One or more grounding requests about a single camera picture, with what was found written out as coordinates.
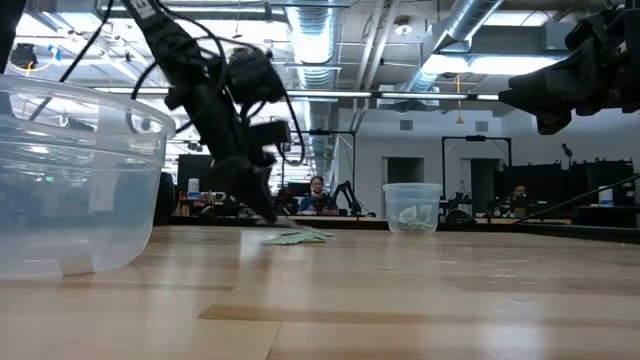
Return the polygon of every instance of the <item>ventilation duct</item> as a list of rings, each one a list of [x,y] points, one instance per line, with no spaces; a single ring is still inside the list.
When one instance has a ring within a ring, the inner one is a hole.
[[[291,24],[291,45],[296,62],[313,65],[333,64],[338,40],[338,9],[288,7],[286,14]],[[335,69],[299,67],[297,72],[300,87],[305,90],[336,88]],[[305,107],[308,130],[337,129],[337,103],[310,101]],[[310,136],[309,142],[315,158],[316,173],[325,176],[331,169],[335,136]]]
[[[434,50],[454,43],[462,42],[463,49],[470,47],[471,38],[482,24],[502,4],[503,0],[456,0],[451,8],[451,15],[436,24],[429,26],[423,44],[426,54],[424,64],[413,76],[402,91],[427,92],[440,75],[429,66],[429,58]],[[408,110],[410,103],[401,102],[393,105],[394,110]]]

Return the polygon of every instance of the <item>wooden table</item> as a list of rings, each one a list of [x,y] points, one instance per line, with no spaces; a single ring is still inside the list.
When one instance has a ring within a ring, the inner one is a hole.
[[[640,247],[163,227],[131,266],[0,281],[2,360],[640,359]]]

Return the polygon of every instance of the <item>ceiling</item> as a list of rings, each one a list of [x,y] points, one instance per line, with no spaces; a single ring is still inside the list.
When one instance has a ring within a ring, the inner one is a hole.
[[[290,2],[295,3],[295,1],[304,2],[302,0],[291,0]],[[36,69],[28,74],[23,69],[9,66],[7,73],[49,80],[58,80],[60,78],[100,23],[98,12],[89,12],[86,8],[74,9],[70,5],[73,3],[77,2],[58,0],[58,6],[61,7],[62,5],[60,4],[63,4],[64,11],[52,10],[47,13],[28,11],[23,16],[17,29],[18,38],[16,43],[35,44],[38,65]],[[192,3],[194,1],[172,2],[173,5],[184,6]],[[215,12],[199,11],[194,16],[197,16],[202,25],[218,36],[236,37],[238,40],[260,45],[265,49],[271,50],[274,54],[274,66],[285,86],[288,89],[295,89],[298,87],[297,65],[294,49],[290,42],[289,26],[279,21],[242,20],[244,18],[244,16],[241,16],[244,11],[242,9],[256,7],[255,3],[253,1],[251,4],[237,6],[239,3],[234,2],[232,5],[235,6],[228,6],[230,4],[224,2],[222,4],[227,5],[225,8],[218,6]],[[282,12],[282,8],[276,6],[282,3],[271,2],[274,14],[278,15]],[[599,1],[542,2],[535,0],[506,0],[498,11],[488,18],[484,25],[511,26],[514,28],[539,27],[545,22],[552,21],[554,16],[562,21],[571,21],[576,16],[580,16],[587,11],[593,11],[593,8],[597,7],[599,3]],[[214,6],[220,5],[221,2],[200,0],[197,4],[199,6]],[[335,64],[336,69],[338,69],[337,86],[339,89],[352,90],[361,64],[364,37],[367,31],[370,31],[370,29],[368,30],[370,27],[368,24],[374,10],[374,1],[358,0],[350,1],[349,3],[336,2],[336,4],[342,5],[339,15],[338,59]],[[421,55],[421,45],[428,26],[438,22],[439,19],[445,19],[449,15],[451,5],[452,1],[449,0],[406,0],[401,2],[397,15],[408,16],[408,23],[412,30],[405,35],[397,35],[395,32],[391,32],[382,53],[381,66],[378,66],[373,78],[373,88],[377,89],[380,85],[397,86],[411,79],[413,74],[420,69],[424,60],[422,59],[424,54]],[[222,14],[220,12],[221,9],[225,9],[229,13],[228,16]],[[178,22],[194,37],[204,34],[201,29],[193,24],[182,20],[178,20]],[[50,45],[60,52],[60,60],[55,59]],[[201,45],[215,51],[215,46],[210,41],[203,41]],[[232,45],[226,45],[225,51],[229,52],[233,47]],[[80,62],[80,65],[74,70],[67,82],[89,87],[132,87],[142,71],[153,60],[142,33],[133,20],[127,18],[122,11],[116,12],[114,17],[109,20],[109,24],[105,27],[99,41],[87,52],[84,60]],[[440,92],[497,94],[506,88],[507,79],[508,76],[504,75],[466,72],[460,74],[459,78],[455,76],[439,76],[434,87],[437,87]],[[169,84],[162,73],[155,70],[147,78],[144,86],[167,87]],[[171,114],[177,126],[184,124],[188,120],[184,111],[169,111],[164,105],[161,96],[146,96],[140,101]],[[339,103],[343,108],[352,107],[350,100],[340,100]],[[457,105],[457,102],[441,101],[429,110],[439,110],[446,113],[457,109]],[[53,110],[69,115],[83,111],[81,104],[73,102],[52,104],[51,106],[58,106]],[[306,119],[303,103],[296,102],[294,107],[304,130]],[[496,111],[504,114],[510,110],[506,105],[499,103],[465,103],[464,107],[467,110],[493,111],[494,115]],[[372,109],[370,111],[379,111],[375,110],[375,105],[372,106]],[[273,118],[291,120],[284,103],[266,106],[254,118],[254,121],[265,122]],[[380,117],[375,118],[377,122],[384,121]],[[171,141],[167,148],[167,170],[175,171],[175,161],[179,154],[197,152],[189,150],[187,142],[197,141],[198,138],[199,135],[195,131],[185,131]],[[296,152],[299,153],[299,146],[293,147],[290,157],[296,157]],[[310,161],[305,166],[286,166],[285,169],[287,179],[291,180],[307,179],[313,172],[313,154],[311,154]],[[274,177],[273,184],[278,183],[280,181],[280,170],[274,170],[272,176]]]

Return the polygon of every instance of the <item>clear plastic bin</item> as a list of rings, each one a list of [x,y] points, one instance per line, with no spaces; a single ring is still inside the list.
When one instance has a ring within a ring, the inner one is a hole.
[[[391,232],[431,235],[436,231],[442,185],[406,183],[382,188]]]
[[[0,278],[136,258],[174,134],[171,117],[126,96],[0,76]]]

